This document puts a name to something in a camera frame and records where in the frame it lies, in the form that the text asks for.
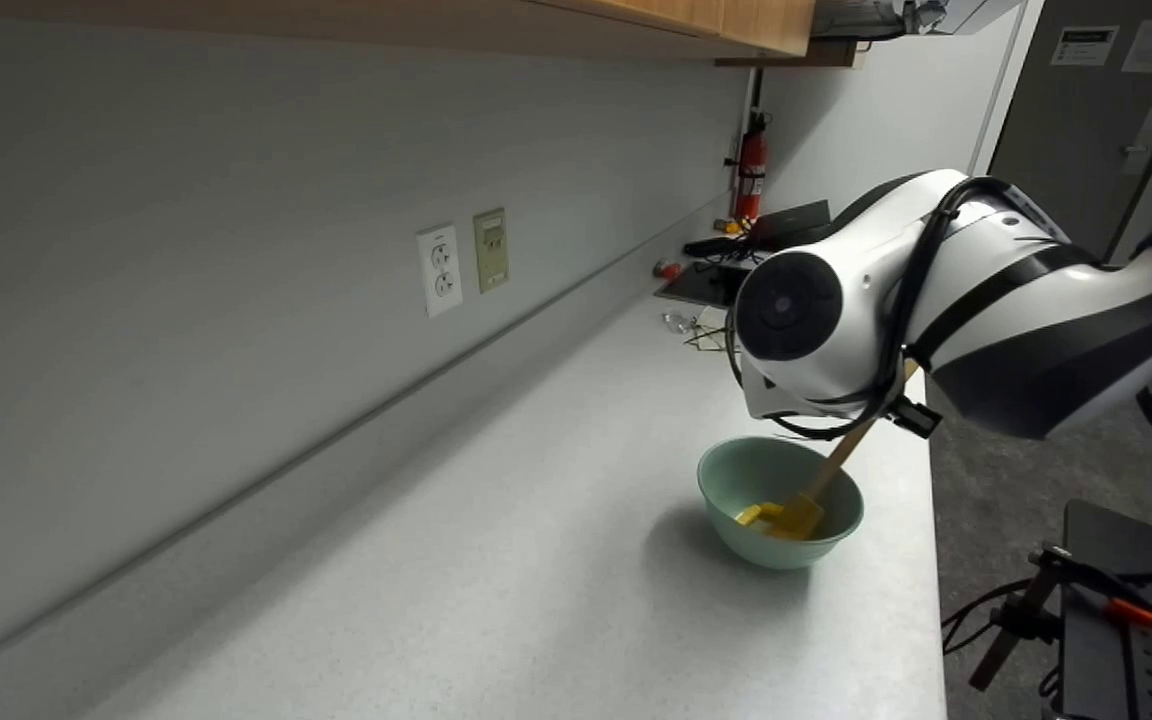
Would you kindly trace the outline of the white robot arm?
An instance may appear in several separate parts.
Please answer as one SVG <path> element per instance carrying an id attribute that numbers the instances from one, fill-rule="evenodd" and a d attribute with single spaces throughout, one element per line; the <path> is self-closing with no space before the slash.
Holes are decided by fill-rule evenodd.
<path id="1" fill-rule="evenodd" d="M 906 363 L 964 422 L 1042 439 L 1146 390 L 1152 233 L 1102 265 L 1009 179 L 896 175 L 754 259 L 722 339 L 746 414 L 811 439 L 874 415 L 923 434 Z"/>

